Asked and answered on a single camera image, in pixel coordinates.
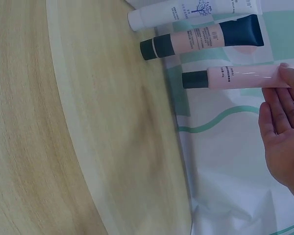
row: dark green tube cap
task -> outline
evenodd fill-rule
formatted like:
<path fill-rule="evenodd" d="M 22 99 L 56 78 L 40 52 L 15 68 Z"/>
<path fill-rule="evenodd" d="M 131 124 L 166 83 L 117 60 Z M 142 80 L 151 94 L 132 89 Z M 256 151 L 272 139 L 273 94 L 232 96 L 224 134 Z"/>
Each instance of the dark green tube cap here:
<path fill-rule="evenodd" d="M 153 50 L 152 39 L 141 42 L 140 46 L 144 60 L 152 60 L 157 58 Z"/>
<path fill-rule="evenodd" d="M 184 72 L 182 83 L 184 89 L 208 88 L 208 73 L 207 71 Z"/>
<path fill-rule="evenodd" d="M 157 58 L 156 54 L 159 58 L 175 55 L 170 34 L 153 38 L 153 44 L 152 39 L 141 42 L 141 52 L 145 60 Z"/>

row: finger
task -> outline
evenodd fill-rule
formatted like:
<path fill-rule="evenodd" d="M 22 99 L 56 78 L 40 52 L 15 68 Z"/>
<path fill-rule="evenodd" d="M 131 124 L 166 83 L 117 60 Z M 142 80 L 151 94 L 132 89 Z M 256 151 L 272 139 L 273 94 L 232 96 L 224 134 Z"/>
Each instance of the finger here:
<path fill-rule="evenodd" d="M 291 124 L 291 127 L 294 128 L 294 101 L 291 97 L 291 94 L 289 93 L 288 89 L 285 88 L 278 88 L 276 89 L 276 92 L 278 94 L 282 108 L 288 117 L 289 123 Z"/>
<path fill-rule="evenodd" d="M 294 69 L 289 68 L 289 65 L 282 63 L 280 65 L 280 75 L 282 79 L 294 90 Z"/>
<path fill-rule="evenodd" d="M 277 134 L 281 134 L 287 130 L 290 130 L 292 127 L 282 108 L 275 89 L 265 88 L 263 89 L 263 94 L 266 103 L 268 103 L 268 105 L 270 106 L 273 125 Z"/>
<path fill-rule="evenodd" d="M 292 97 L 292 100 L 294 101 L 294 90 L 292 88 L 289 88 L 289 93 Z"/>
<path fill-rule="evenodd" d="M 276 137 L 270 106 L 267 103 L 263 103 L 260 106 L 258 124 L 261 138 L 263 139 L 265 147 L 267 147 Z"/>

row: tree logo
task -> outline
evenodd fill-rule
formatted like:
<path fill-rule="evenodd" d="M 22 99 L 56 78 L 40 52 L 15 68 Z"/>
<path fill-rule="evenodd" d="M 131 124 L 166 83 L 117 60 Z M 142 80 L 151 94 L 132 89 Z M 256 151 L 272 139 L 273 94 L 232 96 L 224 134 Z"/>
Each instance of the tree logo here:
<path fill-rule="evenodd" d="M 197 5 L 197 10 L 192 11 L 192 13 L 198 12 L 201 16 L 208 16 L 212 12 L 211 5 L 208 1 L 205 0 L 199 0 L 199 3 Z"/>

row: cosmetic tube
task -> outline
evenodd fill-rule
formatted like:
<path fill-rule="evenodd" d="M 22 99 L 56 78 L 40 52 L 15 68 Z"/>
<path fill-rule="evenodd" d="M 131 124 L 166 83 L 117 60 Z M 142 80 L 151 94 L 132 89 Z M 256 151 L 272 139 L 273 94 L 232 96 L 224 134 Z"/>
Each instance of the cosmetic tube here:
<path fill-rule="evenodd" d="M 141 42 L 145 60 L 214 47 L 264 45 L 257 15 L 209 27 L 158 36 Z"/>
<path fill-rule="evenodd" d="M 261 0 L 170 0 L 145 6 L 128 14 L 134 31 L 211 14 L 261 15 Z"/>
<path fill-rule="evenodd" d="M 280 77 L 279 65 L 211 67 L 183 73 L 182 82 L 185 89 L 289 88 Z"/>

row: teal wavy stripe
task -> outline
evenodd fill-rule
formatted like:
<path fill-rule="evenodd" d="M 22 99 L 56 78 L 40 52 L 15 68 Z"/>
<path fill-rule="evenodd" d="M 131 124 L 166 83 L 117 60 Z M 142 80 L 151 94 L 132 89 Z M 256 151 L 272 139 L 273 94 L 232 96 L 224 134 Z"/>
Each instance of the teal wavy stripe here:
<path fill-rule="evenodd" d="M 256 108 L 254 106 L 248 106 L 248 105 L 242 105 L 242 106 L 236 106 L 230 109 L 227 109 L 220 113 L 217 117 L 215 117 L 213 120 L 208 122 L 205 125 L 199 126 L 199 127 L 187 127 L 187 126 L 179 126 L 178 131 L 179 132 L 188 132 L 192 134 L 197 134 L 201 133 L 204 131 L 207 131 L 217 124 L 219 124 L 223 119 L 225 119 L 227 116 L 231 114 L 236 114 L 236 113 L 242 113 L 242 112 L 249 112 L 249 113 L 255 113 L 259 114 L 259 108 Z"/>
<path fill-rule="evenodd" d="M 286 233 L 286 232 L 288 232 L 289 230 L 292 230 L 292 229 L 294 229 L 294 225 L 288 227 L 287 229 L 284 229 L 284 230 L 281 230 L 281 231 L 278 231 L 278 232 L 272 233 L 272 234 L 270 234 L 270 235 L 280 235 L 280 234 Z"/>

